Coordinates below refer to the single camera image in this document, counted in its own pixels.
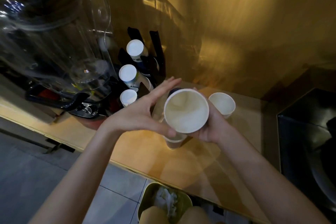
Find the forearm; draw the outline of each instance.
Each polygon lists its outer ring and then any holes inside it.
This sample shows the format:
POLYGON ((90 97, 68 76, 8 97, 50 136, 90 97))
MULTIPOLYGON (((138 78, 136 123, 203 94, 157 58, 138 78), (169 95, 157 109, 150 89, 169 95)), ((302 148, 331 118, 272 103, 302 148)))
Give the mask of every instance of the forearm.
POLYGON ((120 135, 99 129, 29 223, 82 223, 120 135))
POLYGON ((271 223, 329 223, 235 128, 222 128, 217 143, 229 157, 271 223))

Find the counter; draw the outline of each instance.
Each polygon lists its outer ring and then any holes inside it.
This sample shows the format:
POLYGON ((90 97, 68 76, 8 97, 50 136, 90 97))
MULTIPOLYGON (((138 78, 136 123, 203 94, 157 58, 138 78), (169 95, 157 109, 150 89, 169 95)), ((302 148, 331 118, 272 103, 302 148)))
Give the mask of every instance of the counter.
MULTIPOLYGON (((214 92, 225 92, 185 82, 181 86, 195 86, 206 97, 214 92)), ((236 102, 236 110, 229 117, 229 123, 261 151, 263 102, 239 94, 229 95, 236 102)), ((158 101, 153 118, 161 116, 166 97, 158 101)), ((53 124, 43 123, 2 98, 0 116, 79 151, 85 149, 95 133, 69 114, 63 115, 53 124)), ((116 143, 110 162, 204 198, 255 222, 269 223, 228 158, 215 144, 187 138, 181 148, 170 150, 163 137, 155 132, 126 132, 116 143)))

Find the wall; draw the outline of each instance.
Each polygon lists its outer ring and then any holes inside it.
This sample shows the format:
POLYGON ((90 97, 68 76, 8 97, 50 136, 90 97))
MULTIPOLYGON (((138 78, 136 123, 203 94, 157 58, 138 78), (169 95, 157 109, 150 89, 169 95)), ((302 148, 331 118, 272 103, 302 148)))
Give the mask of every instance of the wall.
POLYGON ((158 30, 167 75, 265 100, 312 66, 336 68, 336 0, 108 0, 127 27, 158 30))

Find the hand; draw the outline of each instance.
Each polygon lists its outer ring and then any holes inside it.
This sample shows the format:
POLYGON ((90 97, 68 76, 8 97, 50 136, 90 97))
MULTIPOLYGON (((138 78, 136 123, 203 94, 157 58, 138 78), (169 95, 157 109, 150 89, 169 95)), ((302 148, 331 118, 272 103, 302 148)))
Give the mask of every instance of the hand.
POLYGON ((150 107, 165 93, 180 84, 181 81, 181 78, 174 79, 174 77, 165 80, 149 94, 107 118, 100 128, 121 132, 146 129, 166 137, 176 136, 176 131, 169 125, 151 118, 150 107))
POLYGON ((230 124, 208 99, 207 101, 209 104, 209 118, 206 124, 200 130, 188 135, 205 142, 217 143, 221 137, 224 137, 223 131, 225 131, 226 127, 230 127, 230 124))

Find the tiled floor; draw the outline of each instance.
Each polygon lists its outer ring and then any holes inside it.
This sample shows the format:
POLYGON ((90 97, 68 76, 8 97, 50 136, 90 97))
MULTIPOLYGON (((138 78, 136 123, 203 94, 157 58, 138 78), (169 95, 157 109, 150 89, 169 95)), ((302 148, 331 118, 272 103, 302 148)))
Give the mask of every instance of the tiled floor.
MULTIPOLYGON (((0 133, 0 223, 27 223, 79 156, 78 152, 46 150, 0 133)), ((152 181, 119 167, 108 165, 85 224, 137 224, 142 192, 152 181)), ((239 215, 224 216, 202 207, 212 223, 247 224, 239 215)))

